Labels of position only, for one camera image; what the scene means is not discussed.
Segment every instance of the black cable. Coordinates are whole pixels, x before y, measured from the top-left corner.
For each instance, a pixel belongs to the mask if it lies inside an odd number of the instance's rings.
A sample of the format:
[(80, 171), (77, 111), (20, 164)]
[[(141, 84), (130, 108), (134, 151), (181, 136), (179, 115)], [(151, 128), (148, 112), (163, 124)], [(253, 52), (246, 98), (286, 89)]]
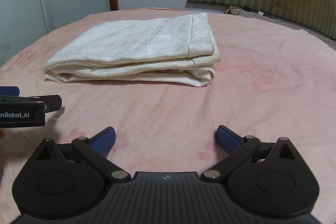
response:
[[(278, 20), (278, 21), (281, 21), (281, 22), (274, 22), (274, 21), (270, 21), (270, 22), (284, 24), (287, 20), (286, 20), (286, 21)], [(296, 26), (293, 26), (293, 25), (291, 25), (291, 24), (288, 24), (288, 23), (286, 23), (285, 25), (291, 26), (291, 27), (293, 27), (293, 28), (295, 28), (295, 29), (297, 29), (297, 30), (301, 30), (300, 28), (298, 28), (298, 27), (296, 27)], [(332, 43), (332, 42), (329, 42), (329, 41), (327, 41), (327, 40), (325, 40), (325, 39), (323, 39), (323, 38), (320, 38), (320, 37), (318, 37), (318, 36), (316, 36), (316, 35), (314, 35), (314, 34), (312, 34), (312, 33), (311, 33), (311, 35), (313, 35), (314, 37), (317, 37), (318, 39), (322, 40), (322, 41), (325, 42), (325, 43), (331, 44), (331, 45), (333, 45), (333, 46), (336, 47), (336, 44), (334, 44), (334, 43)]]
[(239, 12), (238, 12), (236, 15), (239, 16), (239, 13), (240, 13), (241, 11), (244, 11), (244, 9), (240, 9)]
[(272, 8), (273, 8), (276, 4), (281, 5), (281, 6), (283, 6), (283, 7), (286, 8), (286, 10), (287, 10), (287, 19), (286, 19), (285, 21), (283, 21), (283, 22), (286, 22), (286, 21), (288, 20), (288, 17), (289, 17), (289, 11), (288, 11), (287, 7), (284, 6), (284, 5), (281, 4), (281, 3), (278, 3), (278, 2), (277, 2), (277, 3), (274, 3), (273, 6), (271, 7), (271, 9), (267, 10), (266, 12), (264, 12), (264, 14), (266, 14), (267, 12), (269, 12), (270, 10), (272, 10)]

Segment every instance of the electrical cable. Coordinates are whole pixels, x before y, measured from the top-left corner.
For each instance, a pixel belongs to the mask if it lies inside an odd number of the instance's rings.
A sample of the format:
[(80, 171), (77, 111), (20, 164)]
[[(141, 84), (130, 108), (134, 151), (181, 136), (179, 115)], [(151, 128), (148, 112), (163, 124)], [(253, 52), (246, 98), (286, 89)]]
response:
[[(251, 14), (249, 14), (249, 13), (243, 13), (243, 14), (240, 14), (240, 16), (242, 16), (242, 15), (254, 16), (254, 15), (251, 15)], [(291, 25), (291, 24), (285, 23), (285, 22), (283, 22), (283, 21), (281, 21), (281, 20), (277, 20), (276, 22), (273, 22), (273, 23), (278, 23), (278, 24), (283, 24), (283, 25), (291, 26), (291, 27), (293, 27), (293, 28), (295, 28), (295, 29), (297, 29), (297, 30), (301, 30), (300, 28), (298, 28), (298, 27), (296, 27), (296, 26), (293, 26), (293, 25)], [(328, 43), (328, 44), (333, 45), (333, 46), (336, 47), (336, 44), (334, 44), (334, 43), (332, 43), (332, 42), (329, 42), (329, 41), (327, 41), (327, 40), (325, 40), (325, 39), (323, 39), (323, 38), (320, 38), (320, 37), (317, 37), (317, 38), (320, 39), (320, 40), (322, 40), (322, 41), (325, 42), (325, 43)]]
[(244, 11), (244, 9), (240, 9), (239, 12), (238, 12), (236, 15), (239, 16), (239, 15), (240, 15), (239, 13), (240, 13), (241, 11)]
[(281, 6), (283, 6), (283, 7), (286, 8), (286, 10), (287, 10), (287, 19), (286, 19), (285, 21), (283, 21), (283, 22), (286, 22), (286, 21), (288, 20), (288, 17), (289, 17), (289, 11), (288, 11), (287, 7), (284, 6), (284, 5), (281, 4), (281, 3), (278, 3), (278, 2), (277, 2), (277, 3), (274, 3), (273, 6), (272, 6), (269, 10), (267, 10), (266, 12), (264, 12), (264, 14), (266, 14), (267, 12), (269, 12), (270, 10), (272, 10), (272, 8), (273, 8), (276, 4), (281, 5)]

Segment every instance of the blue textured finger pad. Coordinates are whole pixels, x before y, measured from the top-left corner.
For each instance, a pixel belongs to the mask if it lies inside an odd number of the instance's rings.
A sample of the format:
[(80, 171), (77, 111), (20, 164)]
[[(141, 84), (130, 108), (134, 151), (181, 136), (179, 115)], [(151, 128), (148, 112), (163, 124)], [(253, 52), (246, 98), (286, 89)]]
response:
[(106, 131), (98, 139), (94, 140), (91, 148), (101, 156), (106, 156), (116, 141), (116, 132), (114, 129)]
[(0, 86), (1, 95), (19, 96), (20, 90), (17, 86)]
[(223, 128), (218, 128), (216, 132), (217, 143), (224, 149), (224, 151), (230, 155), (241, 147), (241, 142), (232, 136), (229, 132), (226, 132)]

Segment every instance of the person's finger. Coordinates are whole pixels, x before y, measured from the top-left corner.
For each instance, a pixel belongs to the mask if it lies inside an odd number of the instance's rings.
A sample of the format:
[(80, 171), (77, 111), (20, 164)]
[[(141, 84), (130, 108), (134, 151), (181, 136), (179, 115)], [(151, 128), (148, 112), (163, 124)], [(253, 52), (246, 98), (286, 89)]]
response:
[(2, 129), (0, 129), (0, 139), (2, 139), (4, 136), (5, 136), (5, 132)]

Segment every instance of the metal pivot pin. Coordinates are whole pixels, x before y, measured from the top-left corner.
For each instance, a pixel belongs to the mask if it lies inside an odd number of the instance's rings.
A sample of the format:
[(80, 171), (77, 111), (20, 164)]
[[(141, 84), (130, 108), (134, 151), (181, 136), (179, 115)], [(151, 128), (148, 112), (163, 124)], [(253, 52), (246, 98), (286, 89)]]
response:
[(217, 170), (206, 170), (203, 175), (206, 177), (206, 178), (209, 178), (209, 179), (215, 179), (215, 178), (218, 178), (221, 173), (219, 173)]
[(123, 170), (118, 170), (118, 171), (112, 172), (111, 175), (114, 179), (124, 179), (125, 177), (128, 176), (128, 173)]
[(37, 103), (39, 103), (39, 104), (41, 104), (41, 103), (44, 103), (45, 104), (45, 102), (43, 102), (43, 101), (36, 101)]

